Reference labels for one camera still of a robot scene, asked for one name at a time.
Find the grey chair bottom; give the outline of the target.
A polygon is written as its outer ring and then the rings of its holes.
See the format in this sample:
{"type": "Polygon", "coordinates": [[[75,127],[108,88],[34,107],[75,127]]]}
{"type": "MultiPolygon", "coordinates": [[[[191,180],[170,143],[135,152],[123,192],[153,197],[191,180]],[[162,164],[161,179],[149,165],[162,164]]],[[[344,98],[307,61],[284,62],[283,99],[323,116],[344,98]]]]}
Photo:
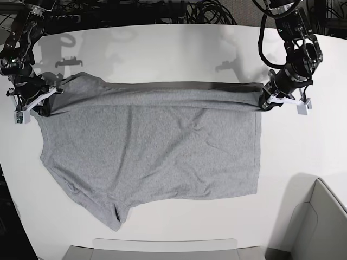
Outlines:
{"type": "Polygon", "coordinates": [[[90,248],[70,246],[64,259],[265,259],[259,246],[238,248],[235,239],[140,241],[94,239],[90,248]]]}

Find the grey T-shirt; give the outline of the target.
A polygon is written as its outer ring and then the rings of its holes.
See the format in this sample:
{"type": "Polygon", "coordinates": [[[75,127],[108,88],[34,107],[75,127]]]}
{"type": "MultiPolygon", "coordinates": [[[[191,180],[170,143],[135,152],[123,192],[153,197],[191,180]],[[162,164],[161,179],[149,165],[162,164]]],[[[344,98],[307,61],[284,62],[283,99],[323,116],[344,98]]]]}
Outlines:
{"type": "Polygon", "coordinates": [[[131,208],[257,192],[260,83],[108,83],[79,73],[33,112],[40,159],[75,203],[119,230],[131,208]]]}

